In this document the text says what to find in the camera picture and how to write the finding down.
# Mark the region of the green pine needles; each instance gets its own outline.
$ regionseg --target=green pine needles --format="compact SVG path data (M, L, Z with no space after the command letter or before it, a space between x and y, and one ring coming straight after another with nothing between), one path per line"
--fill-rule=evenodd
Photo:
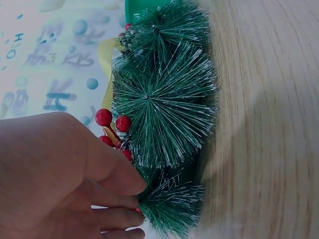
M159 238L174 235L184 239L199 221L204 188L191 183L179 185L178 175L172 177L164 171L141 172L147 178L147 189L138 196L139 209Z
M153 67L158 60L170 60L178 45L205 47L210 42L207 13L190 0L174 0L157 11L140 14L140 21L120 41L129 67Z
M218 112L209 21L191 1L175 0L145 11L119 40L124 50L114 61L113 111L132 121L122 146L132 150L147 182L139 208L160 238L183 239L196 226L204 197L203 187L185 182L192 181Z
M214 126L215 67L194 46L178 46L167 65L153 69L114 69L114 103L131 118L130 139L139 165L177 167L201 149Z

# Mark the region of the green plastic object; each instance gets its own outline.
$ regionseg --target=green plastic object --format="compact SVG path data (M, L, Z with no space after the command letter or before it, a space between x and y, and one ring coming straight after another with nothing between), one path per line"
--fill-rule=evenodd
M136 14L144 10L156 10L158 6L170 3L171 0L125 0L125 17L127 23L135 23L138 18Z

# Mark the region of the red berry cluster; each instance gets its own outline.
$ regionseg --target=red berry cluster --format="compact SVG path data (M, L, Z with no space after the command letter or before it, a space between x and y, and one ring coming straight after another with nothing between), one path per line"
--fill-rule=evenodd
M95 114L95 121L99 126L108 128L113 136L117 139L117 142L114 144L112 139L106 135L100 136L99 139L106 143L108 146L118 149L121 145L121 139L115 133L115 131L111 128L113 116L112 113L107 109L100 109ZM120 116L117 118L115 122L115 126L119 132L128 132L132 122L127 116ZM122 153L125 157L131 162L132 161L132 152L128 149L122 150Z

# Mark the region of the wooden table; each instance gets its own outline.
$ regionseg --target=wooden table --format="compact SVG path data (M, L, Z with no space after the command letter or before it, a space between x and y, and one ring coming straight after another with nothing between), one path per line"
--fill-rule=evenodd
M192 239L319 238L319 0L211 1L220 115Z

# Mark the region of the hand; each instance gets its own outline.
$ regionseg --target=hand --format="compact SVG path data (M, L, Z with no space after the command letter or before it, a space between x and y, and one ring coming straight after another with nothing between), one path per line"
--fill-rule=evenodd
M144 188L131 163L71 115L0 120L1 239L142 239L125 229L144 221L135 211Z

